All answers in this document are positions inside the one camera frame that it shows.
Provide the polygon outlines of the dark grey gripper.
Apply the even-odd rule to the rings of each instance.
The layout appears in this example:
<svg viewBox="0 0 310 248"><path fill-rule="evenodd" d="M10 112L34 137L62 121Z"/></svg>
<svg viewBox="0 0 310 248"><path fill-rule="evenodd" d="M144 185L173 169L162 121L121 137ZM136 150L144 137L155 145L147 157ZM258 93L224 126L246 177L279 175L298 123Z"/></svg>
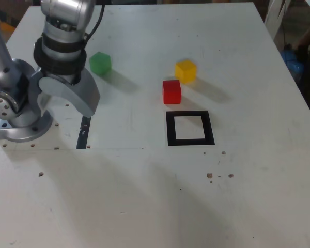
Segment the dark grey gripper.
<svg viewBox="0 0 310 248"><path fill-rule="evenodd" d="M95 114L100 100L97 84L87 69L72 75L36 71L29 79L28 101L37 116L44 115L51 96L67 100L87 118Z"/></svg>

